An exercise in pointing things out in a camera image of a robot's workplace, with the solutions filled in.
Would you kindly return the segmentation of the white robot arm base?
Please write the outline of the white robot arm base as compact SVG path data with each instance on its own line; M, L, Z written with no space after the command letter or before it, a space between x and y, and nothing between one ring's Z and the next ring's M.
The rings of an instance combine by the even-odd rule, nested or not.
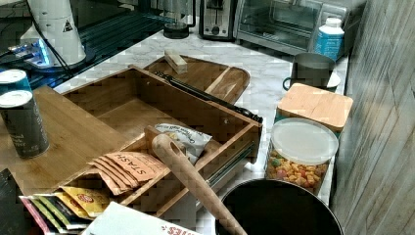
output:
M28 45L30 65L41 69L74 69L90 63L95 53L82 44L73 19L70 0L24 0L32 17L21 37Z

